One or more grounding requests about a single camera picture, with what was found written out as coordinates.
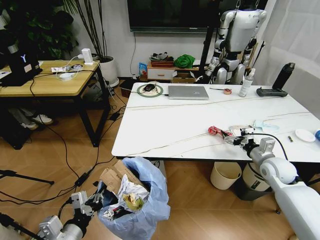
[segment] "silver laptop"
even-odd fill
[[[208,100],[204,86],[168,86],[169,99]]]

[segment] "black monitor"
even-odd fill
[[[268,0],[260,0],[265,9]],[[206,33],[220,25],[219,13],[236,8],[237,0],[128,0],[131,32]]]

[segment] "shoe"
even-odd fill
[[[38,114],[36,117],[32,117],[31,119],[32,121],[35,121],[39,124],[44,124],[44,125],[50,125],[54,122],[50,117],[44,114]]]
[[[22,127],[24,127],[25,129],[28,128],[30,130],[36,130],[39,126],[38,124],[36,124],[35,122],[31,122],[29,124],[25,124],[25,123],[21,123],[20,124]]]

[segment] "blue plastic bag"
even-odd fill
[[[131,171],[138,173],[137,177],[143,184],[150,186],[148,200],[140,211],[115,220],[103,217],[109,206],[108,203],[104,203],[103,208],[98,212],[98,217],[113,234],[123,240],[149,240],[156,231],[157,222],[168,220],[170,216],[166,178],[157,167],[143,157],[126,157],[122,162]]]

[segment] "marble table top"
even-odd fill
[[[163,88],[163,94],[168,93],[170,84],[157,83]],[[260,97],[256,89],[261,86],[251,86],[247,96],[240,97],[240,85],[200,84],[198,86],[205,87],[209,100],[173,100],[165,95],[140,96],[136,91],[141,85],[145,83],[133,85],[112,149],[116,157],[250,161],[239,146],[225,143],[219,135],[209,135],[208,127],[228,130],[231,126],[247,126],[262,120],[279,127],[272,134],[282,142],[289,161],[320,163],[320,141],[304,142],[295,135],[295,129],[314,133],[320,128],[320,120],[290,95]],[[210,88],[231,88],[232,94]],[[256,143],[261,138],[263,136],[254,136]],[[284,158],[278,143],[273,152],[276,157]]]

